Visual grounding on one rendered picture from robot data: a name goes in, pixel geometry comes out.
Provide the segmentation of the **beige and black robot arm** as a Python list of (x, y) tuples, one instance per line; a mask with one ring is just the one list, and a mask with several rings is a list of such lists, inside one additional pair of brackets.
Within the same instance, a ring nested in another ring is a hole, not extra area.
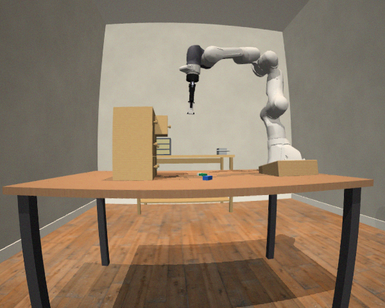
[[(210, 69), (222, 59), (233, 58), (236, 64), (252, 64), (251, 68), (258, 77), (268, 74), (266, 84), (267, 104), (262, 108), (260, 117), (264, 121), (268, 135), (268, 163), (277, 160), (302, 159), (298, 150), (290, 146), (286, 139), (285, 127), (280, 116), (287, 110), (289, 103), (284, 97), (284, 79), (278, 69), (278, 57), (272, 51), (262, 56), (256, 47), (216, 47), (203, 50), (199, 45), (187, 50), (187, 64), (179, 68), (185, 74), (198, 74), (200, 69)], [(235, 60), (234, 60), (235, 59)]]

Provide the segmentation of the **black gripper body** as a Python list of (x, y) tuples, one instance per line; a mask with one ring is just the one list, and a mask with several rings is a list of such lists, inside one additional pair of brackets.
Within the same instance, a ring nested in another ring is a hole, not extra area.
[(192, 83), (199, 82), (199, 75), (198, 74), (187, 74), (186, 81)]

